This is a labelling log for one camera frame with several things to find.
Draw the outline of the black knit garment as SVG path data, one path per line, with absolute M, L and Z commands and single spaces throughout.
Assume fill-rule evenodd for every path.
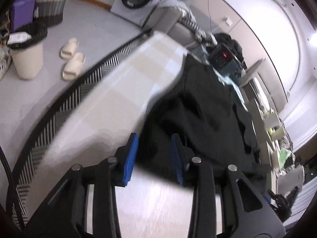
M 176 180 L 171 138 L 177 134 L 195 156 L 211 165 L 236 165 L 248 178 L 270 171 L 261 165 L 252 118 L 233 87 L 222 84 L 211 66 L 192 55 L 184 60 L 177 83 L 152 107 L 144 123 L 136 162 L 145 169 Z

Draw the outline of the black clothes pile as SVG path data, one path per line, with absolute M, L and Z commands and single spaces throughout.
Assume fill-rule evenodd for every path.
M 223 32 L 214 34 L 214 37 L 218 43 L 225 44 L 232 51 L 232 53 L 242 63 L 243 69 L 247 69 L 242 53 L 242 47 L 235 39 Z

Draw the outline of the striped grey clothes on sofa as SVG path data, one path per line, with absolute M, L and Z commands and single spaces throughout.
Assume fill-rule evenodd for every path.
M 216 46 L 218 44 L 215 36 L 211 32 L 202 30 L 191 9 L 183 1 L 163 0 L 159 2 L 158 7 L 172 8 L 180 12 L 180 22 L 194 34 L 195 40 L 201 44 L 207 44 L 208 46 Z

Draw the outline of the black white striped rug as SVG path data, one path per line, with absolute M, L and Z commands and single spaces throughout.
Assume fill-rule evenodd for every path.
M 33 129 L 12 173 L 16 183 L 21 216 L 25 224 L 29 221 L 25 205 L 30 185 L 46 150 L 58 131 L 95 85 L 111 73 L 120 62 L 127 59 L 149 36 L 150 30 L 146 30 L 97 62 L 61 93 Z

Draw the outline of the beige checked bed sheet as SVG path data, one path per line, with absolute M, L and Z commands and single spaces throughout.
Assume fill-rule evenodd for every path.
M 155 32 L 85 97 L 46 149 L 25 202 L 27 216 L 73 164 L 95 165 L 139 133 L 154 105 L 177 82 L 187 49 Z M 122 237 L 187 237 L 193 190 L 134 167 L 116 188 Z

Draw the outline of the white storage box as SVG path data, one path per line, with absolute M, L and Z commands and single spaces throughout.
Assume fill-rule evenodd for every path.
M 263 123 L 272 141 L 280 140 L 286 136 L 285 128 L 277 113 L 267 114 L 263 119 Z

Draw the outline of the right cream slipper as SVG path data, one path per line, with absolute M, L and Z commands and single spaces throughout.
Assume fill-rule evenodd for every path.
M 82 71 L 86 56 L 83 53 L 76 53 L 74 57 L 69 60 L 62 72 L 62 78 L 65 81 L 72 81 L 76 79 Z

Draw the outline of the cream slipper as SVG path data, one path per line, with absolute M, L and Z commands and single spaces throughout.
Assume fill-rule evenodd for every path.
M 60 57 L 65 60 L 70 60 L 75 55 L 78 48 L 79 40 L 77 38 L 70 38 L 61 48 Z
M 76 79 L 82 71 L 86 56 L 83 53 L 76 53 L 74 57 L 69 60 L 62 72 L 62 78 L 65 81 L 72 81 Z

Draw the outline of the black device red display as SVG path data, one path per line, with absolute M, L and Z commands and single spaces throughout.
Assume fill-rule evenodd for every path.
M 217 45 L 209 54 L 208 60 L 224 76 L 242 73 L 242 63 L 225 44 Z

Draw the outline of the cream waste bin black liner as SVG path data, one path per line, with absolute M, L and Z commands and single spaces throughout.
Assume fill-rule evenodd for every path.
M 31 22 L 10 35 L 7 46 L 20 79 L 32 80 L 42 70 L 47 33 L 46 24 Z

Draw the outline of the left cream slipper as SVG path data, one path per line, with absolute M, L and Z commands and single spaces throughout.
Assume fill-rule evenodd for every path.
M 65 60 L 70 60 L 75 55 L 78 48 L 79 40 L 77 38 L 70 38 L 61 48 L 60 57 Z

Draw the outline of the grey sofa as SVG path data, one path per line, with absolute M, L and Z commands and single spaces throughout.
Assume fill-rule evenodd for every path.
M 187 49 L 194 49 L 199 45 L 207 46 L 195 40 L 194 34 L 180 22 L 180 12 L 172 8 L 157 6 L 147 19 L 144 28 L 163 32 Z

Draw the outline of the purple bag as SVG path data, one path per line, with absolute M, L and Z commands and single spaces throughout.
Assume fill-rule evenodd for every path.
M 11 32 L 23 25 L 31 23 L 35 0 L 15 0 L 10 12 Z

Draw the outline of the woven laundry basket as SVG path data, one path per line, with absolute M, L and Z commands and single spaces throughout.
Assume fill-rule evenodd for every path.
M 47 27 L 60 24 L 65 4 L 66 0 L 35 0 L 33 21 L 42 22 Z

